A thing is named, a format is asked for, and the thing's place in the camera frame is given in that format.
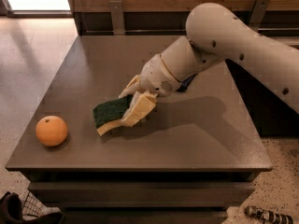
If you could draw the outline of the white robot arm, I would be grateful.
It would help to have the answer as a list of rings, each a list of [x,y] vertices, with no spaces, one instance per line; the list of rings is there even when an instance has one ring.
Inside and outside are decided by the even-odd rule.
[[[299,50],[253,31],[229,9],[215,3],[194,8],[186,35],[144,65],[121,93],[133,96],[121,125],[132,127],[182,82],[229,59],[248,71],[299,112]]]

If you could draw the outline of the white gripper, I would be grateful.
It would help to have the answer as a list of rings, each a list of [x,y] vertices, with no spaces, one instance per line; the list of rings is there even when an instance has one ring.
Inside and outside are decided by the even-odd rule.
[[[129,108],[121,118],[121,125],[133,127],[156,106],[157,96],[166,97],[180,87],[160,54],[147,61],[140,73],[132,78],[119,95],[120,98],[133,94]]]

